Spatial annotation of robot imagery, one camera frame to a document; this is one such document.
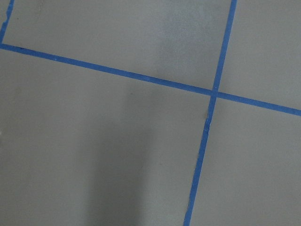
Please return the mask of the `blue tape line crosswise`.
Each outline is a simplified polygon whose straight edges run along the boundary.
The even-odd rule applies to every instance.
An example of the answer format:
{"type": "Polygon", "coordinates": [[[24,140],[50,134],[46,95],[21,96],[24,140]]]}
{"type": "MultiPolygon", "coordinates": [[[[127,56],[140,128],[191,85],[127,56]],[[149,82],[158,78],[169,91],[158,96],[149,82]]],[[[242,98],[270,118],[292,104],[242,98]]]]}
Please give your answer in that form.
{"type": "MultiPolygon", "coordinates": [[[[0,48],[3,50],[12,51],[12,52],[16,52],[16,53],[20,53],[20,54],[24,54],[24,55],[29,55],[32,57],[38,57],[38,58],[43,58],[43,59],[47,59],[47,60],[52,60],[52,61],[56,61],[56,62],[68,64],[68,65],[74,65],[74,66],[87,68],[87,69],[91,69],[91,70],[95,70],[95,71],[99,71],[99,72],[114,74],[114,75],[127,77],[127,78],[131,78],[131,79],[135,79],[135,80],[163,85],[163,86],[167,86],[167,87],[171,87],[171,88],[175,88],[175,89],[181,89],[181,90],[185,90],[185,91],[189,91],[189,92],[193,92],[193,93],[199,93],[199,94],[203,94],[203,95],[207,95],[207,96],[212,96],[214,93],[212,90],[201,88],[201,87],[187,85],[187,84],[183,84],[183,83],[179,83],[179,82],[175,82],[175,81],[164,80],[164,79],[160,79],[160,78],[155,78],[155,77],[151,77],[151,76],[147,76],[147,75],[143,75],[143,74],[123,71],[120,69],[110,68],[110,67],[106,67],[106,66],[102,66],[102,65],[97,65],[97,64],[84,62],[84,61],[80,61],[80,60],[76,60],[76,59],[71,59],[71,58],[67,58],[67,57],[63,57],[63,56],[52,55],[49,53],[34,51],[31,49],[12,46],[12,45],[8,45],[8,44],[1,44],[0,48]]],[[[236,95],[232,95],[232,94],[228,94],[228,93],[217,92],[216,97],[219,99],[225,99],[225,100],[229,100],[232,102],[243,103],[243,104],[261,107],[261,108],[265,108],[265,109],[270,109],[270,110],[283,112],[283,113],[287,113],[287,114],[292,114],[292,115],[297,115],[297,116],[301,115],[301,111],[299,109],[290,108],[290,107],[286,107],[286,106],[282,106],[282,105],[276,105],[276,104],[259,101],[259,100],[255,100],[255,99],[250,99],[250,98],[246,98],[246,97],[240,97],[240,96],[236,96],[236,95]]]]}

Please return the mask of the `blue tape line lengthwise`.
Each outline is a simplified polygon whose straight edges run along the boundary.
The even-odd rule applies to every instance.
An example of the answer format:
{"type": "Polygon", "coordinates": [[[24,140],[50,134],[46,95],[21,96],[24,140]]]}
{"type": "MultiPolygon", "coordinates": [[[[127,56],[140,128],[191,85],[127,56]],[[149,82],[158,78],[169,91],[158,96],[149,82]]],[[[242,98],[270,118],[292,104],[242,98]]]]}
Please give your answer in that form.
{"type": "Polygon", "coordinates": [[[189,195],[189,202],[188,206],[186,209],[186,213],[184,216],[183,220],[183,225],[184,226],[189,226],[192,213],[193,213],[193,207],[197,195],[197,190],[198,190],[198,184],[199,184],[199,179],[201,175],[201,170],[202,170],[202,165],[203,165],[203,160],[205,156],[205,151],[206,151],[206,145],[209,137],[209,132],[210,132],[210,126],[214,114],[214,109],[215,109],[215,104],[217,100],[217,93],[219,91],[219,86],[221,82],[221,77],[222,77],[222,72],[223,72],[223,67],[224,67],[224,62],[226,58],[226,53],[228,49],[228,44],[230,40],[230,34],[231,34],[231,29],[233,25],[233,20],[235,16],[235,11],[236,11],[236,6],[237,6],[237,1],[232,0],[230,3],[230,9],[229,9],[229,14],[227,18],[227,23],[224,31],[224,36],[222,40],[222,47],[219,55],[219,60],[216,68],[216,73],[214,77],[214,83],[213,87],[211,89],[211,95],[210,95],[210,100],[208,104],[208,109],[207,109],[207,118],[204,124],[203,128],[203,133],[202,133],[202,138],[201,138],[201,143],[200,143],[200,148],[198,152],[198,158],[193,174],[193,179],[192,179],[192,184],[191,184],[191,189],[190,189],[190,195],[189,195]]]}

